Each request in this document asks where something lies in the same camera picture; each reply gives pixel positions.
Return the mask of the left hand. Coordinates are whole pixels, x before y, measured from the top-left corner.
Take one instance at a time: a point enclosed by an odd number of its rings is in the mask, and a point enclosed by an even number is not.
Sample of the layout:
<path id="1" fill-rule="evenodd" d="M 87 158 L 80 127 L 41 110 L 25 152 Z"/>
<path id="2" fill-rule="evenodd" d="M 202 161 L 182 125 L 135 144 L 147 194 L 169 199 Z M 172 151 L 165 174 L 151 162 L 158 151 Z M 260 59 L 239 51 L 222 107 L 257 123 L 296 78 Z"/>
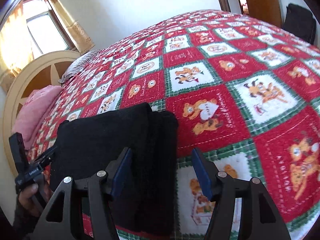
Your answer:
<path id="1" fill-rule="evenodd" d="M 18 194 L 18 202 L 25 210 L 35 217 L 39 217 L 41 215 L 41 212 L 38 210 L 37 206 L 32 200 L 32 197 L 38 192 L 38 189 L 39 185 L 34 183 L 27 186 Z"/>

